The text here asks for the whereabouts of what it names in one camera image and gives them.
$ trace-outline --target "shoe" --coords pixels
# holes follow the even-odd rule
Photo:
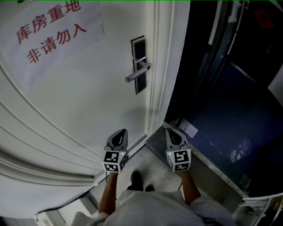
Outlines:
[[[132,172],[131,182],[132,184],[140,184],[140,183],[142,184],[142,177],[138,170],[135,170],[134,172]]]
[[[148,186],[146,187],[145,191],[146,191],[146,192],[154,192],[155,190],[154,190],[153,185],[148,185]]]

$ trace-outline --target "gray shirt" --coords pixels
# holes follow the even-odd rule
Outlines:
[[[77,212],[72,226],[236,226],[219,203],[200,197],[188,206],[181,192],[123,191],[116,211],[90,218]]]

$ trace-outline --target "silver lever handle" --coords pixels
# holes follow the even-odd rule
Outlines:
[[[129,76],[127,76],[127,77],[125,78],[125,80],[126,80],[127,83],[129,83],[129,82],[135,80],[136,78],[138,78],[139,76],[141,76],[143,73],[147,72],[147,70],[150,69],[150,64],[148,64],[148,63],[147,63],[147,64],[143,63],[142,65],[143,65],[144,67],[142,67],[141,69],[137,70],[136,72],[130,74]]]

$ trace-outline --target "blue floor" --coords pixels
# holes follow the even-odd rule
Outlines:
[[[231,64],[185,119],[198,129],[189,142],[243,190],[247,181],[241,180],[252,180],[255,153],[283,133],[283,107]]]

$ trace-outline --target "red chinese text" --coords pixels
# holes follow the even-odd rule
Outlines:
[[[60,5],[57,5],[55,6],[54,8],[50,9],[48,11],[48,14],[50,14],[51,16],[51,21],[50,23],[53,23],[54,21],[64,17],[65,15],[62,13],[62,10],[61,10],[62,6]]]
[[[76,34],[77,34],[77,32],[78,32],[78,29],[80,29],[80,30],[83,31],[83,32],[87,32],[87,30],[82,29],[79,25],[75,24],[75,26],[76,26],[76,32],[75,32],[74,37],[76,37]]]
[[[46,18],[44,14],[42,14],[41,16],[36,16],[35,19],[32,21],[32,24],[34,26],[34,33],[36,31],[39,31],[41,27],[42,28],[46,27]]]
[[[19,44],[22,43],[23,39],[28,39],[29,34],[31,34],[31,31],[28,24],[26,26],[22,26],[21,29],[17,32]]]
[[[66,5],[65,7],[67,8],[67,12],[70,12],[70,11],[73,11],[73,12],[76,12],[76,11],[79,11],[81,9],[80,7],[80,2],[79,1],[70,1],[70,3],[66,2]]]
[[[67,30],[65,30],[65,31],[62,31],[62,32],[58,32],[58,34],[57,34],[57,40],[58,39],[60,39],[60,41],[59,41],[59,44],[64,44],[65,42],[68,42],[68,41],[70,41],[70,34],[69,34],[69,31],[68,31],[68,29]]]
[[[36,49],[31,49],[31,51],[27,55],[27,58],[30,60],[30,63],[36,63],[38,62],[39,56],[41,56],[41,54],[39,54],[38,48],[36,48]]]
[[[46,41],[44,41],[44,43],[41,42],[41,44],[44,45],[41,49],[44,49],[45,54],[50,53],[52,49],[56,49],[56,45],[52,37],[47,38]]]

